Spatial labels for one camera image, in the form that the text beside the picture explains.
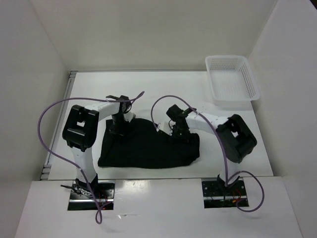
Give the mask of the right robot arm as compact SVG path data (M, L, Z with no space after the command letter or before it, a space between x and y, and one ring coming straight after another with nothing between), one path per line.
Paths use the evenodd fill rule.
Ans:
M192 108L182 110L177 105L170 107L166 114L174 122L170 130L172 138L187 140L190 129L215 135L224 158L224 169L218 175L220 181L217 189L223 195L230 194L240 174L238 165L257 145L257 139L242 117L237 114L215 116Z

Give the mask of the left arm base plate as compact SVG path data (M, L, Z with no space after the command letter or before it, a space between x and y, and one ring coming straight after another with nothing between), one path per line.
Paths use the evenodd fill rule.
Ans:
M97 210L97 206L91 196L91 193L76 188L76 182L72 186L65 186L70 189L70 197L68 202L68 211L89 211ZM113 210L114 204L115 181L100 180L98 191L95 194L98 204L102 210Z

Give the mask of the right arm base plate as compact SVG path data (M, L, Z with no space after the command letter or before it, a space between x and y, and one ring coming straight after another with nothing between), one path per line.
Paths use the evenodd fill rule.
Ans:
M224 183L217 178L203 179L202 193L204 208L231 208L238 203L239 207L249 207L245 184L239 178L229 188L224 187Z

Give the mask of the black shorts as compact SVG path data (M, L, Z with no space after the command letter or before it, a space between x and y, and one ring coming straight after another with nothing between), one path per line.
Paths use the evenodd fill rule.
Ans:
M200 138L191 133L188 141L177 141L157 132L151 121L133 119L121 139L110 129L112 120L106 120L98 166L116 168L169 169L192 164L200 156Z

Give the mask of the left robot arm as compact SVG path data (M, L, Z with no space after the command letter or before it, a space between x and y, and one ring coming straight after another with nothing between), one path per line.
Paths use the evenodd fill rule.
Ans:
M98 174L94 168L92 146L94 145L98 124L111 117L109 132L114 138L121 139L128 130L133 115L129 113L133 101L127 96L107 96L106 101L88 106L74 105L64 126L62 138L71 148L76 172L76 185L87 198L97 196L99 192Z

